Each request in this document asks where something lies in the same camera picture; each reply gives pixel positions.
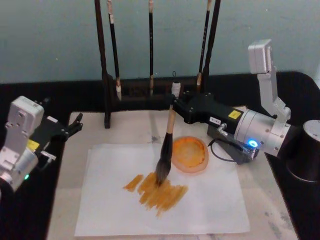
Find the table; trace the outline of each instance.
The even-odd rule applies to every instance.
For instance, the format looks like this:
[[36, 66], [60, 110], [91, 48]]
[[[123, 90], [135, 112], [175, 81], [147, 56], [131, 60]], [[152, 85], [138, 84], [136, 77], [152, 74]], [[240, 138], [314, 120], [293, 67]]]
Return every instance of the table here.
[[[70, 116], [72, 122], [78, 115]], [[111, 117], [111, 129], [104, 129], [103, 113], [84, 113], [83, 129], [65, 144], [58, 177], [48, 240], [72, 240], [78, 218], [81, 189], [84, 180], [87, 153], [96, 144], [162, 143], [167, 126], [168, 111], [120, 111]], [[191, 135], [206, 143], [207, 124], [188, 125], [176, 116], [173, 135]], [[83, 237], [83, 240], [146, 239], [146, 240], [280, 240], [298, 239], [283, 196], [275, 181], [266, 156], [260, 152], [250, 164], [236, 166], [247, 214], [250, 232], [238, 234], [161, 235]]]

